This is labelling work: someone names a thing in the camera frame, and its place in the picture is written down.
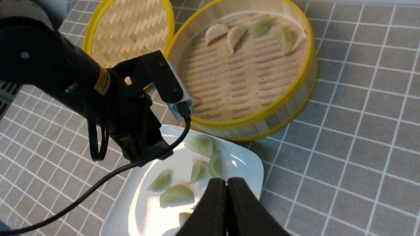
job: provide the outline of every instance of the yellow rim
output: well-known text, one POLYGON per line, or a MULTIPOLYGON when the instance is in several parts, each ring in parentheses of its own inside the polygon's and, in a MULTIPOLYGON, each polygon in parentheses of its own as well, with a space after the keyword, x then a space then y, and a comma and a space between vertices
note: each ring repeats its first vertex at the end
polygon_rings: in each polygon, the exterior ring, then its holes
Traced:
MULTIPOLYGON (((98 26, 99 21, 102 18, 104 12, 108 9, 111 3, 114 0, 102 0, 96 8, 95 12, 92 15, 92 18, 89 21, 89 24, 86 28, 86 34, 83 39, 83 51, 85 51, 89 56, 92 54, 92 42, 93 36, 95 35, 96 26, 98 26)), ((166 37, 165 48, 163 49, 163 54, 166 55, 166 51, 169 49, 173 34, 175 33, 175 17, 173 15, 173 8, 170 0, 163 0, 163 5, 165 7, 167 21, 168 21, 168 35, 166 37)))
MULTIPOLYGON (((232 142, 251 142, 251 141, 255 141, 255 140, 259 140, 259 139, 262 139, 262 138, 265 138, 265 137, 267 137, 267 136, 270 136, 270 135, 272 135, 272 134, 274 134, 274 133, 276 133, 277 131, 279 131, 279 130, 281 130, 281 129, 283 129, 285 126, 287 126, 292 120, 294 120, 301 112, 302 112, 302 110, 306 107, 306 105, 308 104, 308 102, 309 102, 309 100, 310 100, 310 98, 311 98, 311 96, 312 96, 312 93, 314 92, 314 89, 315 89, 315 84, 316 84, 316 77, 317 77, 317 75, 318 75, 318 61, 316 62, 316 73, 315 73, 315 79, 314 79, 314 82, 312 83, 312 86, 311 86, 311 89, 310 89, 310 91, 309 91, 309 94, 308 94, 308 96, 306 97, 306 99, 305 99, 305 101, 302 103, 302 105, 295 111, 295 113, 293 113, 291 116, 289 116, 289 118, 287 118, 287 120, 285 120, 284 122, 282 122, 281 124, 279 124, 279 125, 277 125, 276 127, 274 127, 274 128, 272 128, 272 129, 270 129, 269 131, 267 131, 267 132, 264 132, 264 133, 261 133, 261 134, 258 134, 258 135, 255 135, 255 136, 251 136, 251 137, 246 137, 246 138, 243 138, 243 139, 227 139, 227 140, 230 140, 230 141, 232 141, 232 142)), ((193 126, 192 124, 191 124, 191 126, 195 129, 195 130, 197 130, 197 131, 200 131, 200 132, 203 132, 202 130, 200 130, 199 128, 197 128, 197 127, 195 127, 195 126, 193 126)))
MULTIPOLYGON (((185 30, 186 26, 189 25, 198 15, 200 15, 205 10, 224 2, 225 0, 215 0, 209 4, 207 4, 205 7, 198 10, 195 14, 193 14, 186 22, 181 26, 181 28, 178 30, 178 32, 173 37, 171 43, 168 46, 168 50, 165 51, 165 57, 168 58, 170 55, 170 52, 179 38, 180 34, 185 30)), ((283 0, 285 3, 289 4, 293 9, 295 9, 298 14, 303 19, 306 29, 308 31, 308 50, 307 50, 307 56, 305 58, 304 68, 299 72, 297 75, 297 79, 293 82, 293 84, 290 86, 290 88, 284 93, 280 98, 278 98, 275 102, 273 102, 271 105, 267 106, 266 108, 260 110, 259 112, 236 120, 229 120, 229 121, 209 121, 209 120, 203 120, 197 117, 192 117, 192 121, 209 127, 209 128, 223 128, 223 129, 234 129, 234 128, 241 128, 245 126, 249 126, 251 124, 254 124, 260 120, 266 119, 270 116, 272 116, 274 113, 276 113, 281 107, 285 106, 286 103, 289 102, 290 99, 293 98, 293 96, 296 94, 297 90, 300 88, 300 86, 304 83, 305 79, 307 78, 311 66, 311 62, 314 59, 314 52, 313 52, 313 32, 311 29, 311 26, 309 24, 308 19, 306 19, 304 13, 297 7, 294 3, 292 3, 290 0, 283 0)))

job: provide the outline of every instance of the white plate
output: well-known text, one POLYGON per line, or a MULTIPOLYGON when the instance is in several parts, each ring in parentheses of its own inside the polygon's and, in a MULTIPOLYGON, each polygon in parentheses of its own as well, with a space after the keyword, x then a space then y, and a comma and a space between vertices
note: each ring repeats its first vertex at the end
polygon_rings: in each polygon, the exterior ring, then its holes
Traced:
MULTIPOLYGON (((174 142, 182 131, 182 127, 170 125, 160 128, 163 138, 169 144, 174 142)), ((186 140, 201 134, 203 133, 191 130, 186 140)), ((264 169, 259 157, 244 147, 220 138, 214 139, 222 153, 222 168, 226 179, 244 178, 254 195, 260 199, 264 169)), ((197 204, 207 188, 210 174, 207 172, 204 179, 190 186, 195 196, 193 204, 161 208, 161 193, 147 191, 147 188, 165 169, 173 171, 171 186, 188 184, 195 159, 205 162, 209 160, 185 148, 184 143, 181 143, 166 160, 155 160, 142 168, 133 169, 105 218, 100 236, 174 236, 179 230, 178 214, 192 212, 191 208, 197 204)))

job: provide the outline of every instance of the gray tiled surface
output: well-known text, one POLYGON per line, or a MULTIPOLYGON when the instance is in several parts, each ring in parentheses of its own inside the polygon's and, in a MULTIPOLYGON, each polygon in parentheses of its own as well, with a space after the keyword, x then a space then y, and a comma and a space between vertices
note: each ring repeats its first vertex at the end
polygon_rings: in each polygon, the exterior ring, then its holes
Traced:
MULTIPOLYGON (((206 2, 172 0, 176 27, 206 2)), ((61 31, 80 47, 98 4, 69 2, 61 31)), ((420 8, 297 5, 313 26, 319 77, 294 122, 248 146, 265 170, 261 203, 296 236, 420 235, 420 8)), ((160 121, 181 125, 148 92, 160 121)), ((92 162, 86 130, 83 118, 23 87, 0 122, 1 220, 39 222, 127 163, 114 143, 92 162)), ((36 235, 97 236, 127 174, 36 235)))

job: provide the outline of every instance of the steamer mesh liner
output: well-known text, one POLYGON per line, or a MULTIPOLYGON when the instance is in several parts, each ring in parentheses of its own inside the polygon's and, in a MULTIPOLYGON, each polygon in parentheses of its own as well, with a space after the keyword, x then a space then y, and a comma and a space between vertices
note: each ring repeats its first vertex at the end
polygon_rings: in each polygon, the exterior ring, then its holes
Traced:
MULTIPOLYGON (((248 28, 265 13, 239 12, 216 23, 248 28)), ((283 95, 300 72, 306 58, 307 40, 304 26, 285 15, 271 15, 272 26, 290 30, 295 48, 286 57, 271 28, 261 36, 247 32, 232 55, 227 50, 226 35, 205 45, 209 26, 195 34, 175 61, 176 71, 194 101, 194 116, 226 121, 255 114, 283 95)))

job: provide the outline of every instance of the yellow label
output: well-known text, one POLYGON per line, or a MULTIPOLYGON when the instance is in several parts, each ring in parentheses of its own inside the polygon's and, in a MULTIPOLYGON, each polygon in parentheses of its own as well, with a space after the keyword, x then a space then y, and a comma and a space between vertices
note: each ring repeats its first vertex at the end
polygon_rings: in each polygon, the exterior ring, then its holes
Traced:
POLYGON ((109 89, 109 85, 111 84, 111 77, 108 73, 108 71, 106 71, 104 68, 100 67, 100 73, 99 73, 99 78, 98 81, 96 81, 95 84, 95 90, 100 93, 102 96, 104 96, 106 94, 106 92, 109 89))

